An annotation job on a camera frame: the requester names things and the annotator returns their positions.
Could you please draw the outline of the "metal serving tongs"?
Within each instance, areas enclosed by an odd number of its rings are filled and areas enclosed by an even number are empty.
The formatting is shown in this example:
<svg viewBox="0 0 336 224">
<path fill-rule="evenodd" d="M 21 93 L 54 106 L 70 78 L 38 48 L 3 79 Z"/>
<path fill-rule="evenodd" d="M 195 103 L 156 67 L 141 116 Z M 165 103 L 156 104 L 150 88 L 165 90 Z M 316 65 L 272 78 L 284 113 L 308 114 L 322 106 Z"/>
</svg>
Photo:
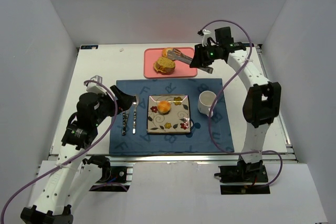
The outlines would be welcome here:
<svg viewBox="0 0 336 224">
<path fill-rule="evenodd" d="M 183 54 L 180 50 L 178 50 L 176 48 L 168 49 L 166 51 L 166 57 L 170 60 L 173 60 L 173 61 L 178 60 L 180 62 L 183 62 L 183 63 L 187 64 L 187 65 L 190 65 L 192 63 L 192 60 L 193 60 L 192 58 Z M 211 67 L 200 67 L 198 69 L 201 70 L 201 71 L 207 72 L 209 74 L 213 73 L 213 68 L 211 68 Z"/>
</svg>

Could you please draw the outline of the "small round bread roll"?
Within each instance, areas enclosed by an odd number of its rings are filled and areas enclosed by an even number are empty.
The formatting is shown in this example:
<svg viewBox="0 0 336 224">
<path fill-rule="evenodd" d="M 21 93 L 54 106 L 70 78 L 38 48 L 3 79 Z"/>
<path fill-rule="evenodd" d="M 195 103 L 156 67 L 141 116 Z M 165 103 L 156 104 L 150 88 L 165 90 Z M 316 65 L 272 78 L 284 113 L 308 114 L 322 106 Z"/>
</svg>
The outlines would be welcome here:
<svg viewBox="0 0 336 224">
<path fill-rule="evenodd" d="M 157 104 L 157 109 L 160 114 L 167 114 L 171 110 L 171 103 L 170 101 L 160 101 Z"/>
</svg>

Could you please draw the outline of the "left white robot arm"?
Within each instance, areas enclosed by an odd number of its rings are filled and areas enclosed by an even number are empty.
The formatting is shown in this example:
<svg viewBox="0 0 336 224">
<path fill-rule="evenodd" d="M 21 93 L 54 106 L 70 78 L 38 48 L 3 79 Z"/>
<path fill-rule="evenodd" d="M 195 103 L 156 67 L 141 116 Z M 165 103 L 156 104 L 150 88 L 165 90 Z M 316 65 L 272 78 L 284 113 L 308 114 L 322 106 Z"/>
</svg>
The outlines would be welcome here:
<svg viewBox="0 0 336 224">
<path fill-rule="evenodd" d="M 55 168 L 31 207 L 20 215 L 24 223 L 72 223 L 73 212 L 84 195 L 98 181 L 111 176 L 110 161 L 103 155 L 86 158 L 86 151 L 97 142 L 98 126 L 108 117 L 128 110 L 135 96 L 117 86 L 110 88 L 93 81 L 79 97 L 76 112 L 68 120 Z"/>
</svg>

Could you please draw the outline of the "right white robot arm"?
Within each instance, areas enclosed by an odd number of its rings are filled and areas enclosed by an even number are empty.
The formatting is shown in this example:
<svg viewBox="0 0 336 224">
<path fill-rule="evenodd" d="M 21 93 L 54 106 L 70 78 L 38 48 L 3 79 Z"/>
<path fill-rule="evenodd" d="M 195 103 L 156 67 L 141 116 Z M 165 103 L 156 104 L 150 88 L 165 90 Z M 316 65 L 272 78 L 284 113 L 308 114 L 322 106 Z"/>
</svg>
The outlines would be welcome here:
<svg viewBox="0 0 336 224">
<path fill-rule="evenodd" d="M 215 38 L 207 29 L 201 29 L 198 34 L 202 42 L 195 46 L 190 68 L 206 68 L 215 60 L 223 60 L 247 90 L 243 104 L 247 130 L 239 159 L 248 169 L 256 170 L 261 167 L 266 133 L 279 115 L 281 85 L 271 82 L 257 69 L 246 46 L 234 41 L 229 27 L 216 29 Z"/>
</svg>

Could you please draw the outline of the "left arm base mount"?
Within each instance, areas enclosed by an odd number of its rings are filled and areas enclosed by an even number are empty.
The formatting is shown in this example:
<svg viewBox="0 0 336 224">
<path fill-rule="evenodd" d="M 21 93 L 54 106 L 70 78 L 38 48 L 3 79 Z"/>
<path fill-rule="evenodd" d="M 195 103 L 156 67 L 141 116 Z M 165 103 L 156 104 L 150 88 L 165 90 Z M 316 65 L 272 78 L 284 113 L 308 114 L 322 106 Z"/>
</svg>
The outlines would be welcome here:
<svg viewBox="0 0 336 224">
<path fill-rule="evenodd" d="M 82 160 L 82 170 L 76 179 L 76 189 L 87 191 L 126 192 L 130 188 L 129 168 L 112 166 L 109 158 L 93 155 Z"/>
</svg>

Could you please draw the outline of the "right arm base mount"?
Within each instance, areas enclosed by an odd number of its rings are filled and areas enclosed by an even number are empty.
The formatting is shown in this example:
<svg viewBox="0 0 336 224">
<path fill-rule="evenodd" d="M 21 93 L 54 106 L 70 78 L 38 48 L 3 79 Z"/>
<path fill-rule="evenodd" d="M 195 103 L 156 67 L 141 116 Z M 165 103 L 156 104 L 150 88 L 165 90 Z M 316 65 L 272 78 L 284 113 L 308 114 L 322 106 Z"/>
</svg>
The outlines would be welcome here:
<svg viewBox="0 0 336 224">
<path fill-rule="evenodd" d="M 266 195 L 270 194 L 268 174 L 263 165 L 259 172 L 243 173 L 238 166 L 219 166 L 214 177 L 219 179 L 222 195 Z"/>
</svg>

